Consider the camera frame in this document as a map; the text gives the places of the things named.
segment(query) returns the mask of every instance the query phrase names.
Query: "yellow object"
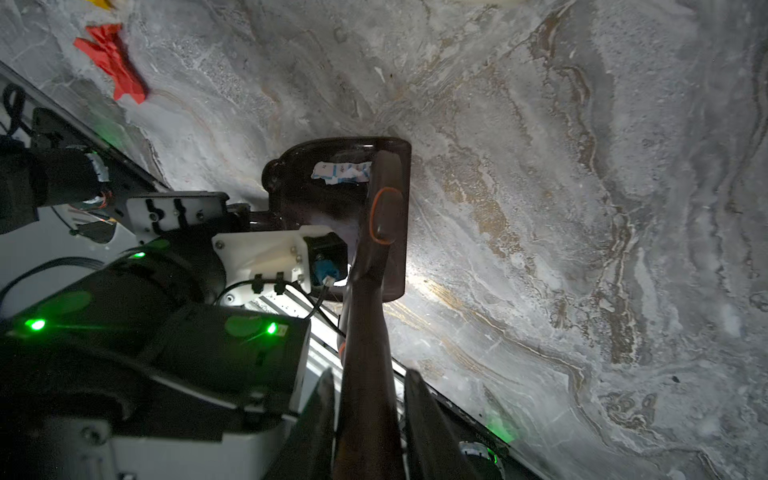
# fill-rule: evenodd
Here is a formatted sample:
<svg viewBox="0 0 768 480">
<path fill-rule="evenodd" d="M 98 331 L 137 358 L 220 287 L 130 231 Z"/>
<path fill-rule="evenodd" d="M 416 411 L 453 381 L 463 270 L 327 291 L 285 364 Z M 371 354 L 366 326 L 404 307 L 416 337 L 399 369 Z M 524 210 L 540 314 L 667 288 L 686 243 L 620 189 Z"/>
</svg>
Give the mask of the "yellow object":
<svg viewBox="0 0 768 480">
<path fill-rule="evenodd" d="M 112 5 L 109 5 L 109 2 L 107 0 L 88 0 L 90 3 L 96 5 L 97 7 L 102 7 L 106 10 L 109 10 L 112 8 Z"/>
</svg>

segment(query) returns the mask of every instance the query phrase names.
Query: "green light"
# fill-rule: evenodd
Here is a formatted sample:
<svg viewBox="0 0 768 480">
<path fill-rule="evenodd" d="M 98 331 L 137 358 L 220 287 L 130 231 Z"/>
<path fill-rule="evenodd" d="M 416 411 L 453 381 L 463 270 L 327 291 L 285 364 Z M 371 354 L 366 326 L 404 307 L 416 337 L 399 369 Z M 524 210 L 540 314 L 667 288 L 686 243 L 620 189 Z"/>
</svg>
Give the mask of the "green light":
<svg viewBox="0 0 768 480">
<path fill-rule="evenodd" d="M 42 330 L 43 327 L 45 326 L 45 320 L 32 319 L 32 320 L 27 320 L 26 322 L 24 322 L 24 324 L 33 330 Z"/>
</svg>

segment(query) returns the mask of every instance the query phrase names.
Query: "marble tile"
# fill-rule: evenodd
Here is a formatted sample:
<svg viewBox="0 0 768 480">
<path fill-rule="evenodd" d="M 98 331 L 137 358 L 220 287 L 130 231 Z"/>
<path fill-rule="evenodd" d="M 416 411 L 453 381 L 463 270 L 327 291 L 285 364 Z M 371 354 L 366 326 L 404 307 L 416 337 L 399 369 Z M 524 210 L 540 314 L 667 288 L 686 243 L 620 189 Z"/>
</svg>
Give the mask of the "marble tile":
<svg viewBox="0 0 768 480">
<path fill-rule="evenodd" d="M 762 478 L 768 4 L 0 4 L 0 60 L 180 190 L 412 142 L 393 353 L 551 478 Z M 120 21 L 142 105 L 71 43 Z"/>
</svg>

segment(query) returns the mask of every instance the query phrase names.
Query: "red cloth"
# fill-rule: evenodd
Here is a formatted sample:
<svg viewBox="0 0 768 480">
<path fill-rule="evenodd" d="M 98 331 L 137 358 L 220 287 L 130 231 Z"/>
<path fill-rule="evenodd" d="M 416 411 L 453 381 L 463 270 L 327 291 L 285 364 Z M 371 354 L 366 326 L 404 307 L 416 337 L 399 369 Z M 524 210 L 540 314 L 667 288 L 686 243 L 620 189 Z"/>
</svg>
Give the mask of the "red cloth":
<svg viewBox="0 0 768 480">
<path fill-rule="evenodd" d="M 85 27 L 96 43 L 84 38 L 76 38 L 74 46 L 91 57 L 96 66 L 107 72 L 114 79 L 114 99 L 129 94 L 136 103 L 140 104 L 147 97 L 144 83 L 128 60 L 123 44 L 118 37 L 122 24 L 99 25 Z"/>
</svg>

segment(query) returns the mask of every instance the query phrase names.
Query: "screw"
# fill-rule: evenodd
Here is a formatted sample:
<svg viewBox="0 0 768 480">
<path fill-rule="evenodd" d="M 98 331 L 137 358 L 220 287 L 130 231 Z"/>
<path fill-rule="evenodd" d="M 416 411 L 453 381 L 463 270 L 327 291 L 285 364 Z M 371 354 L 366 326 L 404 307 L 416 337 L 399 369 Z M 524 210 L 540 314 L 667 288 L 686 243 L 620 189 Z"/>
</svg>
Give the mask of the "screw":
<svg viewBox="0 0 768 480">
<path fill-rule="evenodd" d="M 101 445 L 104 441 L 101 439 L 101 434 L 92 427 L 85 427 L 80 431 L 80 437 L 82 437 L 89 445 Z"/>
</svg>

